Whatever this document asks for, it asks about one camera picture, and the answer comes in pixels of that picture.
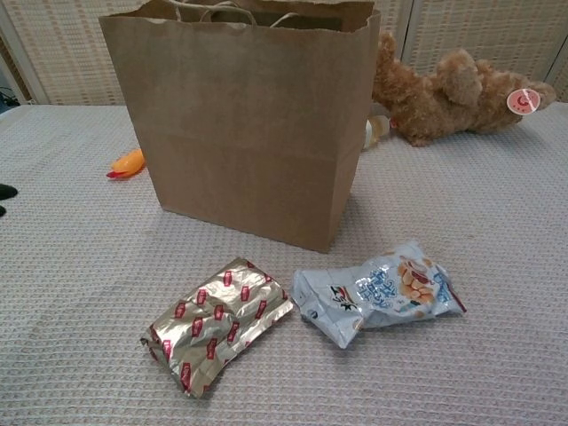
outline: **wicker wall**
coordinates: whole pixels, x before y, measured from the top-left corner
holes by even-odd
[[[555,87],[558,99],[568,102],[568,38],[564,42],[550,77],[548,83]]]
[[[403,58],[427,73],[460,46],[501,69],[543,79],[567,31],[566,0],[415,0]]]
[[[98,16],[144,1],[0,0],[47,98],[61,105],[123,102]],[[411,0],[375,1],[383,29],[404,38]],[[544,78],[566,31],[568,0],[414,0],[403,58],[424,73],[445,51],[463,46],[498,67]],[[564,100],[566,68],[555,81]]]
[[[4,0],[6,11],[52,104],[121,104],[98,16],[144,0]]]

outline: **teddy bear tag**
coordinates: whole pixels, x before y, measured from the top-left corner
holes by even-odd
[[[540,105],[540,95],[533,89],[512,91],[507,97],[507,107],[512,113],[528,115],[535,112]]]

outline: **brown teddy bear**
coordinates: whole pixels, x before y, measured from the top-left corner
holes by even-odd
[[[373,100],[390,111],[393,126],[413,146],[426,146],[461,130],[504,129],[520,122],[523,114],[532,112],[530,108],[544,109],[556,98],[550,85],[497,71],[463,49],[447,53],[435,74],[419,76],[395,59],[391,34],[382,33],[380,38]],[[522,89],[526,90],[511,101],[509,94],[516,96]]]

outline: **crumpled wrapper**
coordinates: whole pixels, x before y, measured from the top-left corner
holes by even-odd
[[[199,398],[229,361],[292,309],[270,275],[237,258],[173,304],[141,342],[186,395]]]
[[[303,318],[342,349],[363,328],[466,312],[447,271],[416,241],[359,266],[296,271],[291,294]]]

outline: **gold foil wrapper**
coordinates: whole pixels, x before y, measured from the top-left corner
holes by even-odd
[[[141,341],[186,395],[199,398],[229,361],[292,309],[270,275],[237,258],[173,304]]]

